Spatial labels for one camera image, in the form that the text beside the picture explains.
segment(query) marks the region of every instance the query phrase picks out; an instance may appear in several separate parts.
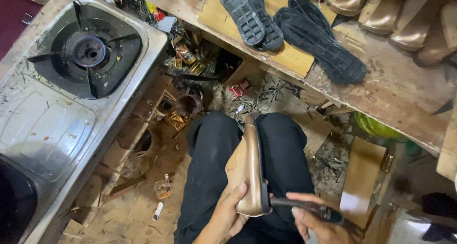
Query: leg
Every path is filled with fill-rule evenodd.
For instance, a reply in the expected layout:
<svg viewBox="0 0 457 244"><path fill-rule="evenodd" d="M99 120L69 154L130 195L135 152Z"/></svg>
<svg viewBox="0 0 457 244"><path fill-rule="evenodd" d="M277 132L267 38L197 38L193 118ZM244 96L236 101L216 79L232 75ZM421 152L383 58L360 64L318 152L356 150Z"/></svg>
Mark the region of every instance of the leg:
<svg viewBox="0 0 457 244"><path fill-rule="evenodd" d="M191 243L213 215L227 185L225 164L242 134L236 121L221 111L197 118L190 125L187 145L192 161L175 233L180 244Z"/></svg>
<svg viewBox="0 0 457 244"><path fill-rule="evenodd" d="M286 197L288 191L314 193L303 152L307 139L300 126L281 113L260 115L256 121L262 141L264 177L270 192L279 198ZM290 208L275 208L270 215L256 220L274 227L276 231L270 230L266 234L271 233L277 240L292 242L297 239L303 243Z"/></svg>

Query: nail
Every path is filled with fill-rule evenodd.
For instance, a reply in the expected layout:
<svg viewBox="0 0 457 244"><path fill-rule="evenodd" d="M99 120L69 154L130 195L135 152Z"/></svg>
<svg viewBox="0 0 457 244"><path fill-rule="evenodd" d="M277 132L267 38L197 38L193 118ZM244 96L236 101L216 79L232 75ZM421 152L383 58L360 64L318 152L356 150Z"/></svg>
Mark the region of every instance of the nail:
<svg viewBox="0 0 457 244"><path fill-rule="evenodd" d="M248 184L246 184L245 182L242 182L238 185L238 190L241 193L244 193L247 189L248 189Z"/></svg>
<svg viewBox="0 0 457 244"><path fill-rule="evenodd" d="M303 210L298 207L292 207L292 215L295 219L302 219L303 218Z"/></svg>

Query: white paper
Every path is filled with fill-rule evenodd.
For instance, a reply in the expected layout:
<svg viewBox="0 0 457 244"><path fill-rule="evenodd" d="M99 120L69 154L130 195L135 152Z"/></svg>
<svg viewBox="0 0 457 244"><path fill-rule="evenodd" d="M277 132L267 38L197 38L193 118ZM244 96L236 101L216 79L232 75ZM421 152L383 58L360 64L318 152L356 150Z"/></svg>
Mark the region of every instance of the white paper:
<svg viewBox="0 0 457 244"><path fill-rule="evenodd" d="M157 23L157 29L169 33L177 20L178 19L174 16L166 16L162 19L162 21Z"/></svg>
<svg viewBox="0 0 457 244"><path fill-rule="evenodd" d="M157 205L157 210L155 211L155 214L152 217L152 220L157 221L157 219L159 218L160 212L162 212L163 206L164 206L164 204L162 202L159 202L159 204Z"/></svg>

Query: gas stove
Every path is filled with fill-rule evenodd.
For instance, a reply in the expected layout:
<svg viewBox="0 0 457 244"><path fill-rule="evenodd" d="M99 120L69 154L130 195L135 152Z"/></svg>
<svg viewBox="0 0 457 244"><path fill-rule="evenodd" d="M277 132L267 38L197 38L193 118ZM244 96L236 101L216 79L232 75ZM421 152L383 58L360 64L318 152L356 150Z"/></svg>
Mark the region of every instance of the gas stove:
<svg viewBox="0 0 457 244"><path fill-rule="evenodd" d="M57 242L167 42L102 0L50 0L0 61L0 159L37 192L19 243Z"/></svg>

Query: red fabric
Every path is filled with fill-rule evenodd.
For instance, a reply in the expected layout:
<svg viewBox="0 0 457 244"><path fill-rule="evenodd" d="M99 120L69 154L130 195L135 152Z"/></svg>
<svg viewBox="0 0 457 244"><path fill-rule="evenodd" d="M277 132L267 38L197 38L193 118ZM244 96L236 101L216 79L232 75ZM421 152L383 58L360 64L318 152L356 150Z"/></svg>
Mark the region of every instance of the red fabric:
<svg viewBox="0 0 457 244"><path fill-rule="evenodd" d="M28 13L35 17L41 7L31 0L0 0L0 60L25 30L24 15Z"/></svg>

